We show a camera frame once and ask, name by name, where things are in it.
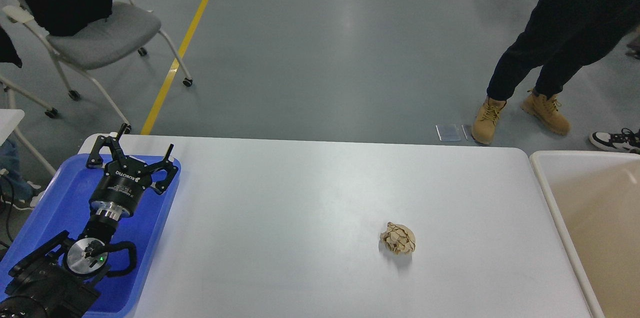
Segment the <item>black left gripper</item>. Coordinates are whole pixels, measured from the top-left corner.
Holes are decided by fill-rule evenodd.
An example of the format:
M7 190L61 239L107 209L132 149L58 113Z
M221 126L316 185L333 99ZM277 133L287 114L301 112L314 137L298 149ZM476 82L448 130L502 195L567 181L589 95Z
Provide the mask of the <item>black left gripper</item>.
M162 195L178 174L179 168L170 159L174 144L170 144L163 158L150 165L136 157L126 157L120 144L121 136L103 136L96 139L86 167L95 169L103 167L103 177L89 199L93 213L101 209L119 206L119 215L124 218L133 217L146 188L151 188L157 195ZM108 148L112 161L105 163L101 150ZM153 174L165 172L159 181Z

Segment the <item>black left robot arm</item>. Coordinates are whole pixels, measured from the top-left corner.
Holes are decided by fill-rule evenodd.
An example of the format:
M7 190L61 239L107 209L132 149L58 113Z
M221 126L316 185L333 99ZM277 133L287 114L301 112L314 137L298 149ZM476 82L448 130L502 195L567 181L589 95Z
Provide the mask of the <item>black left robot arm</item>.
M65 161L9 248L3 318L123 318L140 297L180 164L128 156L121 134Z

